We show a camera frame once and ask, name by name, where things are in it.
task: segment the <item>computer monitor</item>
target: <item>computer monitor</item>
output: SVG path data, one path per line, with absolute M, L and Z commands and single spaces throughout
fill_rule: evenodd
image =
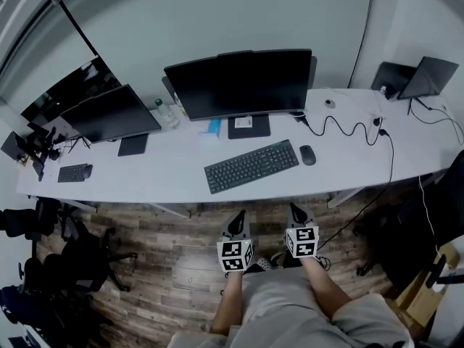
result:
M 165 68 L 190 120 L 305 108 L 309 49 L 220 54 Z
M 82 101 L 61 116 L 92 143 L 161 130 L 129 85 Z
M 397 98 L 412 99 L 440 95 L 458 67 L 456 63 L 443 59 L 422 58 L 410 82 Z

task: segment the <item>keyboard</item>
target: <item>keyboard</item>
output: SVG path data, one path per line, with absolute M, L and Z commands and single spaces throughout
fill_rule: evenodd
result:
M 58 183 L 84 182 L 87 164 L 64 166 L 59 169 Z
M 299 165 L 288 139 L 214 165 L 204 172 L 211 194 L 232 189 Z

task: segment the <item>black mouse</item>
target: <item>black mouse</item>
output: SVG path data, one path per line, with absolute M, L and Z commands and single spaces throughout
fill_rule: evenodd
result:
M 301 146 L 299 148 L 299 153 L 302 154 L 303 164 L 311 166 L 316 163 L 316 155 L 311 146 Z
M 85 179 L 89 179 L 90 176 L 92 175 L 92 169 L 94 168 L 93 165 L 87 165 L 85 168 L 84 168 L 84 178 Z

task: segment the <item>chair wheel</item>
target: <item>chair wheel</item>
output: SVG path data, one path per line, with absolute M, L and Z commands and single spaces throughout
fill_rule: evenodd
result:
M 364 268 L 359 267 L 358 269 L 356 269 L 356 274 L 359 277 L 364 277 L 367 274 L 367 272 L 364 270 Z

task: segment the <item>bottle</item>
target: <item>bottle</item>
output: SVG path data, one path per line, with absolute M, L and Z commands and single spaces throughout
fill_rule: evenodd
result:
M 167 104 L 164 104 L 161 99 L 157 99 L 155 104 L 157 105 L 159 114 L 163 119 L 165 119 L 165 122 L 169 125 L 169 127 L 171 129 L 176 129 L 179 126 L 180 121 L 174 115 L 174 112 L 171 110 L 171 108 Z
M 189 120 L 189 116 L 187 115 L 187 112 L 186 112 L 186 109 L 183 108 L 183 105 L 181 103 L 181 100 L 179 99 L 179 97 L 177 96 L 177 93 L 174 92 L 174 102 L 179 106 L 179 108 L 181 109 L 181 112 L 182 112 L 182 115 L 184 115 L 186 117 L 187 120 Z

